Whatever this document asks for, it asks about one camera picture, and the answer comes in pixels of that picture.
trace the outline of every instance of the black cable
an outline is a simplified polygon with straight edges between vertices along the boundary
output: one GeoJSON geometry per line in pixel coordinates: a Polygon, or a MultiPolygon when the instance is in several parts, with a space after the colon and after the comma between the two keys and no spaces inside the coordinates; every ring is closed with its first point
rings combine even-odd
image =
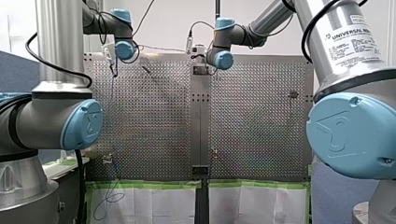
{"type": "Polygon", "coordinates": [[[293,17],[294,17],[294,15],[291,15],[291,16],[290,16],[290,19],[289,19],[288,23],[286,23],[285,27],[283,27],[282,29],[280,29],[278,32],[275,32],[275,33],[273,33],[273,34],[269,34],[268,36],[279,35],[279,34],[282,33],[283,31],[285,31],[286,28],[288,28],[289,25],[291,24],[291,22],[293,21],[293,17]]]}
{"type": "MultiPolygon", "coordinates": [[[[308,23],[308,25],[306,26],[306,29],[304,31],[303,34],[303,39],[301,42],[301,49],[303,51],[303,55],[304,57],[310,62],[312,63],[312,59],[309,56],[305,44],[308,40],[308,38],[311,36],[312,31],[314,30],[316,24],[318,23],[318,21],[324,16],[326,15],[326,13],[328,13],[328,11],[330,10],[330,8],[332,8],[335,4],[337,4],[338,2],[340,2],[341,0],[332,0],[330,3],[328,3],[312,20],[311,22],[308,23]]],[[[368,0],[363,0],[359,3],[359,6],[362,7],[364,4],[366,4],[368,2],[368,0]]]]}
{"type": "Polygon", "coordinates": [[[160,50],[169,50],[169,51],[179,51],[179,52],[185,52],[183,49],[165,49],[165,48],[158,48],[158,47],[152,47],[152,46],[147,46],[147,45],[139,45],[139,48],[142,48],[141,50],[146,49],[160,49],[160,50]]]}
{"type": "Polygon", "coordinates": [[[286,8],[288,8],[290,11],[292,12],[296,12],[296,9],[294,7],[292,7],[287,0],[282,0],[283,5],[285,5],[286,8]]]}
{"type": "Polygon", "coordinates": [[[241,29],[244,31],[244,36],[247,36],[247,38],[248,38],[248,40],[249,40],[249,42],[250,42],[250,46],[248,46],[249,47],[249,49],[253,49],[254,47],[254,43],[253,43],[253,39],[251,38],[251,36],[250,36],[250,34],[249,34],[249,32],[248,32],[248,29],[245,27],[245,26],[243,26],[243,25],[240,25],[240,24],[236,24],[237,26],[239,26],[239,27],[241,27],[241,29]]]}
{"type": "Polygon", "coordinates": [[[26,47],[26,50],[30,53],[30,55],[32,55],[32,56],[33,56],[34,58],[36,58],[39,62],[43,63],[44,65],[46,65],[46,66],[48,66],[48,67],[50,67],[50,68],[53,68],[53,69],[58,70],[58,71],[60,71],[60,72],[65,72],[65,73],[68,73],[68,74],[72,74],[72,75],[77,76],[77,77],[84,77],[84,78],[87,78],[88,81],[89,81],[88,84],[87,84],[87,86],[86,86],[87,88],[89,88],[89,87],[92,85],[92,78],[91,78],[91,77],[89,77],[89,76],[87,76],[87,75],[85,75],[85,74],[83,74],[83,73],[73,72],[73,71],[67,70],[67,69],[65,69],[65,68],[62,68],[62,67],[60,67],[60,66],[58,66],[58,65],[55,65],[55,64],[53,64],[53,63],[49,63],[49,62],[47,62],[46,60],[42,59],[40,56],[36,55],[36,54],[30,49],[30,44],[32,43],[32,41],[33,41],[36,37],[37,37],[37,33],[35,33],[34,35],[32,35],[32,37],[30,37],[29,40],[26,42],[25,47],[26,47]]]}
{"type": "Polygon", "coordinates": [[[190,28],[190,31],[192,31],[192,29],[194,28],[194,26],[195,26],[196,24],[203,24],[203,25],[206,25],[206,26],[212,28],[212,30],[215,29],[214,26],[212,26],[211,24],[207,23],[206,21],[196,21],[195,23],[192,24],[192,26],[191,26],[191,28],[190,28]]]}
{"type": "Polygon", "coordinates": [[[77,224],[82,224],[82,218],[84,215],[85,205],[85,177],[84,177],[84,163],[82,161],[81,151],[76,151],[76,159],[78,164],[78,188],[79,188],[79,199],[78,199],[78,213],[77,213],[77,224]]]}
{"type": "Polygon", "coordinates": [[[369,0],[363,0],[359,3],[359,6],[362,7],[364,4],[366,4],[369,0]]]}
{"type": "MultiPolygon", "coordinates": [[[[359,6],[362,7],[364,4],[366,4],[369,0],[362,0],[359,3],[359,6]]],[[[282,0],[283,5],[285,5],[286,8],[288,8],[290,11],[296,13],[296,9],[292,7],[287,0],[282,0]]]]}
{"type": "Polygon", "coordinates": [[[149,14],[149,10],[151,9],[152,4],[154,3],[155,0],[152,0],[151,3],[148,5],[148,9],[146,10],[146,13],[143,15],[142,20],[139,22],[139,25],[137,26],[136,31],[132,36],[135,36],[137,32],[139,31],[140,27],[142,26],[143,21],[145,20],[146,16],[149,14]]]}

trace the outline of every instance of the pegboard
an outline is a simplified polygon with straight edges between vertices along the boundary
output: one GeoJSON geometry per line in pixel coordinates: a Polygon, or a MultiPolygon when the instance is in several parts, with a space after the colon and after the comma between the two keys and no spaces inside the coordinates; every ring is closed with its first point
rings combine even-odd
{"type": "MultiPolygon", "coordinates": [[[[235,60],[231,70],[211,78],[210,177],[303,180],[311,158],[304,126],[312,106],[312,67],[303,57],[235,60]]],[[[87,178],[118,173],[126,179],[190,180],[189,57],[143,54],[136,63],[120,63],[112,97],[108,62],[87,54],[85,67],[106,113],[98,144],[87,152],[87,178]],[[103,162],[109,153],[113,165],[103,162]]]]}
{"type": "Polygon", "coordinates": [[[212,178],[308,177],[311,65],[301,57],[239,56],[211,87],[212,178]]]}
{"type": "Polygon", "coordinates": [[[88,54],[92,91],[105,108],[105,126],[87,177],[180,180],[191,177],[190,61],[187,57],[145,56],[119,64],[114,78],[108,62],[88,54]],[[103,156],[113,154],[114,165],[103,156]]]}

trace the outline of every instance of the metal stand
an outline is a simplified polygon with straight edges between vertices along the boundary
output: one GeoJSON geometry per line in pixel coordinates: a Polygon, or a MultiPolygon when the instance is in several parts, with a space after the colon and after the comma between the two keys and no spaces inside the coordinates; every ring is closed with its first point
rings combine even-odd
{"type": "Polygon", "coordinates": [[[204,62],[191,66],[192,177],[201,181],[195,196],[195,224],[209,223],[210,73],[204,62]]]}

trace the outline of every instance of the black bracket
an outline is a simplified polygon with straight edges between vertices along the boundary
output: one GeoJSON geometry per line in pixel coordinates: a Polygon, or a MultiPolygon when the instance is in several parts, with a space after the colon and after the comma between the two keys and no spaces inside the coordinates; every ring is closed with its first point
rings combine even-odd
{"type": "Polygon", "coordinates": [[[192,166],[192,178],[204,178],[205,176],[209,175],[209,166],[207,165],[196,165],[192,166]]]}
{"type": "Polygon", "coordinates": [[[208,66],[194,66],[192,68],[192,73],[198,76],[210,76],[208,66]]]}
{"type": "Polygon", "coordinates": [[[299,96],[299,93],[297,91],[290,91],[288,97],[290,99],[296,99],[299,96]]]}

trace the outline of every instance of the green tape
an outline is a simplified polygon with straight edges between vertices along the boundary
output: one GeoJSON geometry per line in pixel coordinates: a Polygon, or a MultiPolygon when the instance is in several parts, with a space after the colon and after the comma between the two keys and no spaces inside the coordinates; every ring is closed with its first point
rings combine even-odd
{"type": "MultiPolygon", "coordinates": [[[[50,162],[47,162],[44,165],[52,165],[52,164],[55,164],[55,163],[57,163],[57,161],[50,161],[50,162]]],[[[76,161],[76,159],[64,160],[64,161],[62,161],[61,165],[66,165],[66,166],[77,165],[77,161],[76,161]]]]}
{"type": "Polygon", "coordinates": [[[257,187],[268,189],[308,189],[309,183],[305,182],[276,182],[260,180],[211,180],[210,188],[239,188],[257,187]]]}
{"type": "Polygon", "coordinates": [[[158,182],[158,181],[142,181],[142,180],[113,180],[108,181],[87,182],[87,188],[91,189],[197,189],[200,182],[188,181],[172,181],[172,182],[158,182]]]}

